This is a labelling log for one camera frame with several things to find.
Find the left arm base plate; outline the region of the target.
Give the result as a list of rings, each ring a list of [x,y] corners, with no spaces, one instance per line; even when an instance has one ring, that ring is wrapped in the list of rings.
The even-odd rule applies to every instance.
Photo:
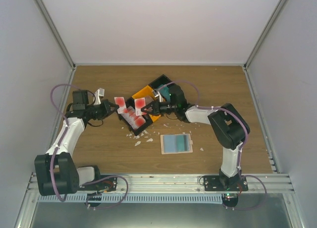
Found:
[[[117,177],[105,179],[99,183],[79,187],[79,191],[91,191],[97,193],[116,191]]]

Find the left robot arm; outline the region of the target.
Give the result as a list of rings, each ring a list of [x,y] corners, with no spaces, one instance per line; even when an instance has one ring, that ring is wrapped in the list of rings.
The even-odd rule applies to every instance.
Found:
[[[64,200],[66,195],[76,193],[84,184],[90,190],[97,190],[102,185],[97,166],[78,168],[72,156],[79,137],[91,124],[90,121],[103,121],[119,107],[104,99],[103,88],[93,94],[91,103],[89,93],[89,90],[73,91],[59,135],[45,154],[35,158],[38,189],[42,196],[56,195]]]

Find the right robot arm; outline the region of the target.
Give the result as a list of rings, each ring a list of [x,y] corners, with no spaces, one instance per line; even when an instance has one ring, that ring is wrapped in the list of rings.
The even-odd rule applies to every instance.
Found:
[[[210,125],[223,147],[219,185],[223,190],[232,190],[240,180],[241,154],[248,140],[250,127],[230,103],[220,107],[190,104],[181,87],[176,84],[169,88],[168,94],[169,101],[155,99],[142,106],[141,112],[155,116],[173,113],[182,122]]]

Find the beige card holder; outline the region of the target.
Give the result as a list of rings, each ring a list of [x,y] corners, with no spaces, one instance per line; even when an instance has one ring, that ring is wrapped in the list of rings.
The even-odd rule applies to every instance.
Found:
[[[190,134],[169,134],[160,136],[161,154],[185,154],[193,152]]]

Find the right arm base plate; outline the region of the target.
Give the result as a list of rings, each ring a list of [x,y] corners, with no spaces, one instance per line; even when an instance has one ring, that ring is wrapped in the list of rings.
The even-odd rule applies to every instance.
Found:
[[[248,191],[248,183],[246,179],[238,180],[234,182],[229,187],[225,188],[219,179],[219,175],[204,175],[198,179],[199,185],[204,187],[205,191],[222,191],[222,192],[239,192],[239,191]]]

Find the red white april card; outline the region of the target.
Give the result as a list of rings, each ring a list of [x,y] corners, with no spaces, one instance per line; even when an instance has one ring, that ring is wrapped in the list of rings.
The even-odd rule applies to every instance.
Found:
[[[118,105],[118,114],[125,114],[128,112],[124,97],[114,97],[114,101],[115,104]]]

